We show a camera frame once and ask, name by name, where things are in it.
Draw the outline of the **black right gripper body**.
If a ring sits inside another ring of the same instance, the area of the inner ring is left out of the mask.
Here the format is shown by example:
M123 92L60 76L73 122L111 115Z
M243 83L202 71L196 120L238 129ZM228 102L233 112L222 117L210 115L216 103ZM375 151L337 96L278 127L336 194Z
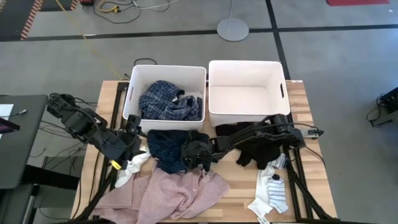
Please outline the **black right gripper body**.
M217 162L211 151L209 135L205 133L188 133L182 145L182 164L187 170L201 166L210 170L211 163Z

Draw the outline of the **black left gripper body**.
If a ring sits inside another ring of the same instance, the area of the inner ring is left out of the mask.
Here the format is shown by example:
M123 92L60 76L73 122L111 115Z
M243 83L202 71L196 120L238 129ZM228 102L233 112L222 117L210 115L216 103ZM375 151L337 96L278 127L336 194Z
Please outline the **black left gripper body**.
M124 134L122 135L122 140L126 144L122 155L122 158L124 160L131 161L134 156L141 154L139 148L142 140L140 137L146 137L146 135L142 132L140 123L140 116L136 116L133 114L130 114L128 116L126 124L123 128Z

